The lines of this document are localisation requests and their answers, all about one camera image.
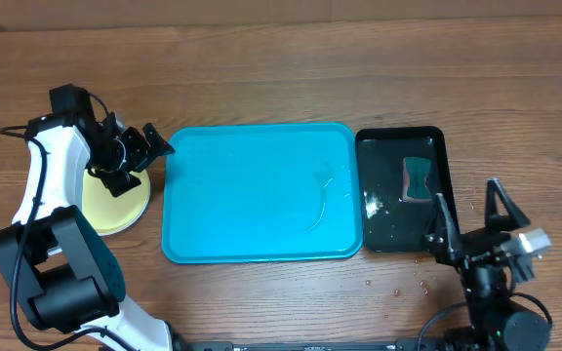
wood grain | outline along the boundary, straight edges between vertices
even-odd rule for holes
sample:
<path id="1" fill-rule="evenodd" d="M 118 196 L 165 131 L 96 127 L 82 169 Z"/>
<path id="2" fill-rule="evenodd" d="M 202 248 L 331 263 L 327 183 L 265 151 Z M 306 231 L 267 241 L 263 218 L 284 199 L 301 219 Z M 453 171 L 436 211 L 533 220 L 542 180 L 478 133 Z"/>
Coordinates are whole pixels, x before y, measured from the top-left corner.
<path id="1" fill-rule="evenodd" d="M 562 0 L 0 0 L 0 31 L 562 16 Z"/>
<path id="2" fill-rule="evenodd" d="M 547 304 L 552 347 L 562 349 L 562 18 L 0 33 L 0 127 L 49 111 L 48 90 L 69 82 L 164 136 L 185 126 L 289 121 L 341 121 L 354 132 L 438 126 L 463 230 L 482 225 L 485 179 L 498 176 L 550 233 L 552 252 L 521 290 Z M 412 336 L 462 299 L 453 270 L 422 253 L 177 266 L 160 248 L 164 166 L 150 169 L 154 196 L 141 221 L 105 242 L 128 294 L 189 340 Z M 0 136 L 0 228 L 20 204 L 27 167 L 25 146 Z M 0 277 L 0 349 L 20 349 L 7 297 Z M 60 337 L 26 327 L 35 340 Z M 69 349 L 95 347 L 84 338 Z"/>

plastic tray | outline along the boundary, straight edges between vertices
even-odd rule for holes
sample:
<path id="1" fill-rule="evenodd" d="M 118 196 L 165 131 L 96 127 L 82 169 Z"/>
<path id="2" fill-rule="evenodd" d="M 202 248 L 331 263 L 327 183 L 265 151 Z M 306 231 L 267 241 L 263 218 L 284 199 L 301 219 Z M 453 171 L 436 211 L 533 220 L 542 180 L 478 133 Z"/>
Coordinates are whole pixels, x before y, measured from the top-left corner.
<path id="1" fill-rule="evenodd" d="M 170 139 L 162 249 L 176 263 L 345 258 L 363 243 L 354 135 L 338 123 Z"/>
<path id="2" fill-rule="evenodd" d="M 437 192 L 444 194 L 459 229 L 446 141 L 438 128 L 362 130 L 357 133 L 355 147 L 368 250 L 376 253 L 425 251 L 421 238 L 432 219 L 432 198 Z M 426 186 L 426 189 L 418 189 L 425 192 L 421 199 L 408 198 L 412 194 L 404 180 L 408 160 L 420 160 L 425 166 L 426 174 L 408 173 L 420 181 L 420 187 Z"/>

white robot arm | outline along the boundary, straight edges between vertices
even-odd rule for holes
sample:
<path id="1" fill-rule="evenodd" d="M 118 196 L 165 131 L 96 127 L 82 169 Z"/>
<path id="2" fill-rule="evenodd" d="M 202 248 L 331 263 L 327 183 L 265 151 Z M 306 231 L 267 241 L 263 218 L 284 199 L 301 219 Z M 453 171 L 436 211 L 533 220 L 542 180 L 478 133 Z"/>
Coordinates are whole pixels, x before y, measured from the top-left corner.
<path id="1" fill-rule="evenodd" d="M 174 150 L 150 125 L 144 127 L 144 138 L 133 128 L 124 129 L 113 112 L 97 122 L 90 95 L 81 88 L 63 86 L 50 96 L 54 113 L 29 121 L 25 132 L 26 139 L 42 144 L 47 158 L 40 205 L 28 223 L 43 171 L 43 153 L 29 142 L 25 194 L 13 225 L 0 230 L 0 272 L 10 286 L 12 257 L 23 250 L 18 236 L 29 225 L 18 302 L 35 328 L 76 333 L 101 329 L 87 335 L 112 350 L 173 351 L 178 336 L 126 295 L 118 262 L 81 214 L 81 204 L 86 169 L 118 196 L 140 184 L 129 171 L 139 172 Z M 67 264 L 42 273 L 33 269 L 59 253 Z"/>

wire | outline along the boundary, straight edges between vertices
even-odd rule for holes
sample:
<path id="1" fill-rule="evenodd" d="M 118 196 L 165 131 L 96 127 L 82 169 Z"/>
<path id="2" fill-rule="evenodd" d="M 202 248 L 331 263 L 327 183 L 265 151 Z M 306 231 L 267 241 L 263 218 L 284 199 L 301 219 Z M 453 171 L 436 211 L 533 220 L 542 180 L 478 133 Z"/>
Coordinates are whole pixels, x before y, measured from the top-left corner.
<path id="1" fill-rule="evenodd" d="M 426 324 L 424 324 L 424 327 L 421 328 L 420 331 L 420 335 L 418 336 L 418 342 L 416 343 L 416 351 L 420 351 L 421 350 L 421 346 L 422 346 L 422 338 L 424 337 L 424 335 L 426 334 L 426 332 L 428 331 L 428 329 L 430 328 L 430 326 L 439 321 L 440 319 L 443 319 L 444 317 L 448 316 L 452 311 L 464 307 L 466 306 L 467 303 L 466 302 L 459 302 L 459 303 L 455 303 L 452 306 L 448 306 L 446 308 L 444 308 L 443 310 L 435 313 L 434 316 L 432 316 L 428 322 L 426 322 Z"/>
<path id="2" fill-rule="evenodd" d="M 25 139 L 25 137 L 23 135 L 17 134 L 17 133 L 11 133 L 9 131 L 12 130 L 21 130 L 23 128 L 26 128 L 26 126 L 12 126 L 12 127 L 4 127 L 2 129 L 0 129 L 0 134 L 4 135 L 4 136 L 9 136 L 9 137 L 20 137 Z M 121 346 L 123 349 L 127 350 L 127 351 L 136 351 L 136 349 L 134 349 L 133 347 L 129 346 L 127 343 L 125 343 L 125 341 L 123 341 L 120 337 L 118 337 L 118 335 L 116 335 L 115 333 L 113 333 L 112 331 L 109 331 L 107 328 L 103 329 L 103 328 L 99 328 L 99 327 L 94 327 L 94 328 L 88 328 L 86 330 L 77 332 L 61 341 L 55 342 L 51 345 L 39 345 L 37 343 L 34 343 L 33 341 L 31 341 L 23 332 L 23 330 L 20 327 L 20 323 L 19 323 L 19 314 L 17 313 L 17 298 L 18 298 L 18 293 L 19 293 L 19 276 L 20 276 L 20 263 L 21 263 L 21 259 L 22 259 L 22 254 L 23 254 L 23 248 L 25 247 L 25 244 L 27 243 L 27 238 L 29 237 L 29 230 L 31 227 L 31 224 L 33 223 L 34 219 L 36 218 L 36 214 L 38 213 L 38 208 L 40 207 L 40 200 L 42 198 L 43 195 L 43 190 L 45 187 L 45 179 L 47 177 L 47 151 L 45 150 L 45 147 L 43 146 L 42 143 L 40 143 L 40 141 L 36 140 L 35 138 L 31 138 L 28 141 L 33 142 L 38 149 L 40 150 L 40 156 L 41 156 L 41 166 L 40 166 L 40 176 L 38 177 L 38 185 L 36 186 L 36 196 L 34 196 L 33 199 L 33 204 L 31 207 L 31 211 L 29 213 L 29 218 L 27 219 L 27 222 L 25 223 L 25 227 L 23 228 L 23 232 L 20 235 L 20 240 L 19 240 L 19 248 L 17 249 L 17 255 L 15 256 L 15 265 L 14 265 L 14 269 L 13 269 L 13 274 L 12 274 L 12 283 L 11 283 L 11 290 L 10 290 L 10 320 L 12 322 L 12 327 L 15 330 L 15 334 L 17 335 L 17 337 L 19 338 L 20 342 L 22 342 L 25 346 L 29 347 L 30 349 L 33 350 L 39 350 L 39 351 L 51 351 L 51 350 L 55 350 L 57 348 L 60 348 L 66 344 L 71 343 L 72 341 L 87 335 L 89 333 L 92 332 L 98 332 L 101 337 L 103 337 L 104 335 L 111 338 L 112 340 L 114 340 L 114 342 L 116 342 L 117 344 L 119 344 L 119 346 Z"/>
<path id="3" fill-rule="evenodd" d="M 550 311 L 547 310 L 547 308 L 543 305 L 543 303 L 538 298 L 536 298 L 532 295 L 528 295 L 527 293 L 521 293 L 521 292 L 516 292 L 516 293 L 513 294 L 513 296 L 524 297 L 527 300 L 535 303 L 537 305 L 537 307 L 539 307 L 539 309 L 543 312 L 543 314 L 545 315 L 545 318 L 547 319 L 547 323 L 552 328 L 552 325 L 554 324 L 554 322 L 552 321 L 552 316 L 550 316 Z"/>
<path id="4" fill-rule="evenodd" d="M 0 128 L 0 135 L 8 136 L 8 137 L 20 137 L 25 139 L 25 136 L 19 133 L 13 133 L 10 131 L 18 131 L 18 130 L 26 130 L 27 126 L 10 126 Z"/>
<path id="5" fill-rule="evenodd" d="M 508 270 L 511 271 L 511 283 L 510 283 L 510 287 L 508 288 L 508 296 L 511 297 L 513 296 L 513 293 L 515 293 L 515 273 L 513 273 L 513 265 L 511 264 L 511 262 L 508 263 Z"/>
<path id="6" fill-rule="evenodd" d="M 109 110 L 107 109 L 107 106 L 105 106 L 105 103 L 103 103 L 103 101 L 101 101 L 101 99 L 93 93 L 88 93 L 88 96 L 95 99 L 103 107 L 103 110 L 105 111 L 105 118 L 109 118 Z"/>

black tray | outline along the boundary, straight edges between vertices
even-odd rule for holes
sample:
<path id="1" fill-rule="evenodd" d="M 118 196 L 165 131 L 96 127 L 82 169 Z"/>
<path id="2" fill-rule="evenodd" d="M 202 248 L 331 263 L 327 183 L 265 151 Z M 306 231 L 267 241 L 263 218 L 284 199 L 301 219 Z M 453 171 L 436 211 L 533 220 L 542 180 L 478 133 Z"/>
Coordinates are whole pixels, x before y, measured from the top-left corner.
<path id="1" fill-rule="evenodd" d="M 444 194 L 459 230 L 446 142 L 437 127 L 366 129 L 355 138 L 362 202 L 364 245 L 376 253 L 424 251 L 421 235 L 432 216 L 432 197 Z M 430 161 L 426 187 L 430 196 L 403 196 L 403 160 Z M 412 179 L 418 180 L 415 173 Z"/>

